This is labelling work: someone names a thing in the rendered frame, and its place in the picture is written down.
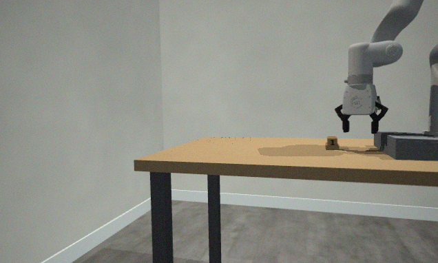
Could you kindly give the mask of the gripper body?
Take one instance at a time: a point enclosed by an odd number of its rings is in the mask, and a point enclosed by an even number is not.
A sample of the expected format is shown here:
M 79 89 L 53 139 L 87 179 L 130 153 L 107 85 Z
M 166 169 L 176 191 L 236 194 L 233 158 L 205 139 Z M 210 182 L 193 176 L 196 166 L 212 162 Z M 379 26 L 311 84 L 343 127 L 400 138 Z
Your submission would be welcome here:
M 348 84 L 344 90 L 342 113 L 345 115 L 377 113 L 375 101 L 377 102 L 377 92 L 372 83 Z

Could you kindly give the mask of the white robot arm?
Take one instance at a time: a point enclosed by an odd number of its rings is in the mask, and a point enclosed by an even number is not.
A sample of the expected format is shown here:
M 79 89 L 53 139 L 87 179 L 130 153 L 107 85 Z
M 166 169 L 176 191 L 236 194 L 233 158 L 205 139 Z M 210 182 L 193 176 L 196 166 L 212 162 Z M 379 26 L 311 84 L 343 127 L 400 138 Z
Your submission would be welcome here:
M 394 40 L 417 16 L 423 1 L 393 0 L 369 43 L 356 43 L 349 47 L 348 78 L 344 79 L 345 83 L 373 83 L 374 67 L 389 65 L 401 58 L 403 48 Z M 431 86 L 428 130 L 423 130 L 422 134 L 438 136 L 438 44 L 430 51 L 429 61 Z

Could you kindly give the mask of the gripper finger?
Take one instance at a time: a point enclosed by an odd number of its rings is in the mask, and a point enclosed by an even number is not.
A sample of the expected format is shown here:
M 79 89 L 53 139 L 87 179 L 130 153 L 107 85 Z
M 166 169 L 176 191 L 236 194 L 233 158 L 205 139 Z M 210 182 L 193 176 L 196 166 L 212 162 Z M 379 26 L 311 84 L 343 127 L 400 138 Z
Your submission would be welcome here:
M 381 109 L 380 114 L 376 114 L 375 112 L 370 114 L 369 116 L 373 119 L 371 122 L 371 133 L 376 134 L 379 130 L 379 121 L 382 119 L 385 115 L 385 113 L 388 111 L 388 108 L 379 104 L 375 101 L 375 106 Z
M 341 112 L 342 109 L 342 105 L 340 105 L 339 107 L 335 108 L 335 111 L 337 113 L 337 115 L 341 118 L 342 120 L 342 129 L 344 129 L 344 132 L 349 132 L 349 117 L 351 115 L 345 115 Z

